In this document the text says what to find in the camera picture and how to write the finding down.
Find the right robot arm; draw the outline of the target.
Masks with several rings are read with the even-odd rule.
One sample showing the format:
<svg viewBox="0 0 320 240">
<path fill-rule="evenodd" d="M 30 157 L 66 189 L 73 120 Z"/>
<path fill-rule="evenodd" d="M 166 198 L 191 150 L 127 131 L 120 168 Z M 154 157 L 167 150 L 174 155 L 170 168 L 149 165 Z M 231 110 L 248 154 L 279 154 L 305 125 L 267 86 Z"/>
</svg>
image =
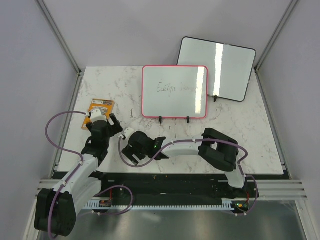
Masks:
<svg viewBox="0 0 320 240">
<path fill-rule="evenodd" d="M 233 196 L 240 197 L 247 191 L 241 162 L 248 157 L 248 151 L 235 139 L 213 128 L 206 128 L 202 135 L 188 139 L 165 136 L 152 139 L 142 131 L 127 128 L 119 137 L 118 153 L 131 168 L 142 168 L 152 161 L 174 157 L 198 156 L 224 172 Z"/>
</svg>

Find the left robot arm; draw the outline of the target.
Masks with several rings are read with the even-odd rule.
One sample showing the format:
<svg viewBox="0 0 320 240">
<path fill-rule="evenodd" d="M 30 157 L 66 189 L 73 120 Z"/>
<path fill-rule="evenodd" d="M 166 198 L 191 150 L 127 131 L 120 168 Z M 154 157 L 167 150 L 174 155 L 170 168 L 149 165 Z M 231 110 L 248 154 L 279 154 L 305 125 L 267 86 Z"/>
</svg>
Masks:
<svg viewBox="0 0 320 240">
<path fill-rule="evenodd" d="M 109 183 L 95 171 L 108 154 L 110 139 L 123 128 L 113 113 L 105 118 L 91 112 L 89 117 L 91 122 L 86 126 L 91 136 L 81 152 L 70 151 L 80 160 L 55 186 L 43 188 L 37 195 L 34 227 L 47 232 L 52 240 L 67 237 L 85 204 L 95 195 L 104 197 L 110 191 Z"/>
</svg>

